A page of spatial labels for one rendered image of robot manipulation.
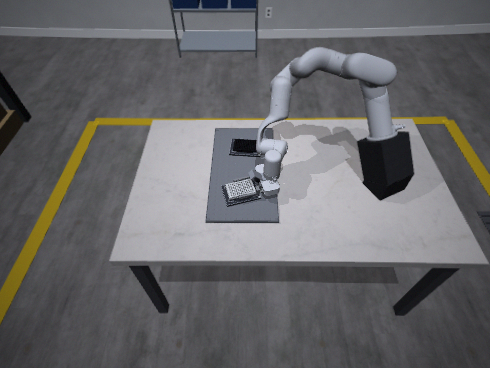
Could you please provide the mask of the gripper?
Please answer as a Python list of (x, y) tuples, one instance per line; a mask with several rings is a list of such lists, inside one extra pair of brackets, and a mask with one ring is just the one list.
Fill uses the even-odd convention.
[[(255, 171), (257, 171), (259, 173), (264, 173), (264, 164), (257, 165), (255, 167)], [(243, 181), (243, 180), (249, 179), (249, 178), (250, 178), (250, 176), (241, 177), (241, 178), (233, 179), (233, 182)], [(250, 194), (247, 193), (247, 194), (239, 195), (239, 199), (248, 198), (249, 196), (253, 196), (253, 195), (258, 195), (260, 193), (261, 188), (262, 188), (263, 193), (266, 196), (278, 194), (280, 191), (280, 185), (279, 185), (278, 181), (274, 182), (274, 181), (270, 181), (270, 180), (265, 180), (265, 181), (260, 180), (260, 182), (258, 183), (258, 186), (255, 187), (256, 192), (250, 193)]]

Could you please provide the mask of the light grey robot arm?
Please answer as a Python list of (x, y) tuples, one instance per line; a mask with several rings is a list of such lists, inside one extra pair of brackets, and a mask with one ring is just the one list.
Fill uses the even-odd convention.
[(270, 112), (259, 126), (256, 140), (257, 153), (265, 155), (264, 173), (252, 169), (249, 172), (251, 180), (258, 183), (260, 180), (276, 182), (280, 177), (281, 162), (287, 153), (288, 143), (284, 140), (263, 138), (264, 130), (268, 125), (289, 117), (292, 87), (300, 79), (309, 77), (317, 70), (344, 79), (359, 79), (370, 133), (366, 137), (368, 141), (392, 138), (398, 134), (398, 129), (405, 128), (405, 124), (398, 126), (392, 124), (386, 88), (386, 85), (392, 83), (397, 75), (396, 67), (392, 62), (367, 53), (354, 53), (348, 56), (322, 47), (313, 48), (295, 59), (277, 75), (283, 77), (270, 83), (270, 90), (272, 89)]

